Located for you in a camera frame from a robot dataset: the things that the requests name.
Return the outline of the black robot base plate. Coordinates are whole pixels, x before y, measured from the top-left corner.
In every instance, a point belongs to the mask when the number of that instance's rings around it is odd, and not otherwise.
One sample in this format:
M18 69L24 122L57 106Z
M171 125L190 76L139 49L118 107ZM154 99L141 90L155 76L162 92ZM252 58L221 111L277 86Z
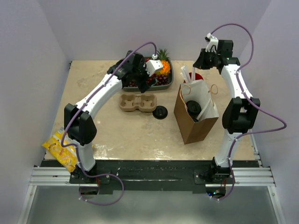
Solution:
M191 191L205 193L207 184L234 183L228 168L213 161L97 160L85 176L80 167L71 173L71 184L95 185L101 193L127 191Z

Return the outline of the black cup lid top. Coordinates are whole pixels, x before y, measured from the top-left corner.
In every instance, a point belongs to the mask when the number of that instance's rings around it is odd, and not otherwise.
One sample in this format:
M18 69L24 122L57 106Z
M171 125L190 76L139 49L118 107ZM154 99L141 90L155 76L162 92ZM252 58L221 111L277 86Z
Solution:
M186 103L187 112L192 116L198 116L201 112L201 106L198 102L190 100Z

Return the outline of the brown pulp cup carrier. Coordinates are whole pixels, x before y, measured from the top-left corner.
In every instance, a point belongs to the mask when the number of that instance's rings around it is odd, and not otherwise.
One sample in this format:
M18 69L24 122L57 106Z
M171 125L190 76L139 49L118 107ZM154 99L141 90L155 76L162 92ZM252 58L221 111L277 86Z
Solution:
M153 112L157 107L157 97L155 94L134 94L123 93L119 97L119 108L124 112Z

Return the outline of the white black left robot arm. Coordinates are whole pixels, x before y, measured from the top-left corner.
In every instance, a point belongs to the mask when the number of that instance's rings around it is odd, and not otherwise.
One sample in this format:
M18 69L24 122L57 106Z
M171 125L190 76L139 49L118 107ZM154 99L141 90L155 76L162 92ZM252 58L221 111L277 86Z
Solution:
M76 147L78 166L82 169L80 177L86 183L96 180L97 172L93 156L92 141L97 134L95 116L102 106L117 92L134 82L141 93L146 92L156 82L148 79L163 68L158 55L146 60L142 54L132 50L125 58L111 66L102 81L75 105L64 108L64 133L71 139L70 145Z

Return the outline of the black cup lid bottom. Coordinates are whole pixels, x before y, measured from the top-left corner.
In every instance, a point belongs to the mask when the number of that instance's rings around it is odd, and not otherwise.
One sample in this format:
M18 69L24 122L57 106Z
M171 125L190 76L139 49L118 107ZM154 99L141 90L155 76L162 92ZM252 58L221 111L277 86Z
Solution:
M194 122L199 122L198 115L191 116Z

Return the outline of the brown white paper bag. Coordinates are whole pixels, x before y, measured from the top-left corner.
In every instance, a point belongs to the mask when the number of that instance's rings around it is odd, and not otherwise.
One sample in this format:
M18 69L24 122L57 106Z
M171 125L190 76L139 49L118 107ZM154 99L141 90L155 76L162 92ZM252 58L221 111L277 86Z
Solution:
M219 113L213 98L199 122L194 122L187 112L188 101L198 102L203 109L209 98L212 98L212 92L204 80L195 80L180 85L174 115L185 144L203 141L218 120Z

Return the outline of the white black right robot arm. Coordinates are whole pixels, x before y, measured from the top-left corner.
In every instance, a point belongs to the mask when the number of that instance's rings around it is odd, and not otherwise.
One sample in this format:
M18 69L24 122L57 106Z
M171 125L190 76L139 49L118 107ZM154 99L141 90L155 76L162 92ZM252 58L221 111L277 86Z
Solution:
M233 158L239 145L238 136L253 127L258 110L243 95L247 87L239 71L239 59L233 57L233 41L213 37L206 38L206 41L207 46L201 49L193 67L201 70L215 67L225 80L231 100L222 116L225 132L220 151L199 177L205 182L222 183L232 175Z

